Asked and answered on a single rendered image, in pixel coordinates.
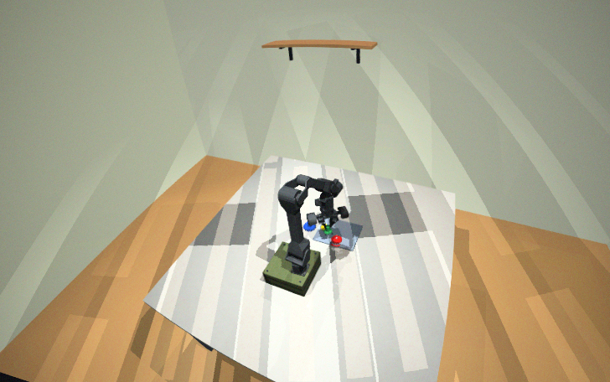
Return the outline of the blue gear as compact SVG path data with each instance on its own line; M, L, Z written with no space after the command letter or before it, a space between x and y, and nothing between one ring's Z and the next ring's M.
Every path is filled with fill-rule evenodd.
M307 223L305 223L305 225L303 226L303 228L305 229L305 231L307 231L307 232L309 232L309 231L310 231L310 232L311 232L311 231L315 230L316 225L309 226L309 225L308 225L308 222L307 222Z

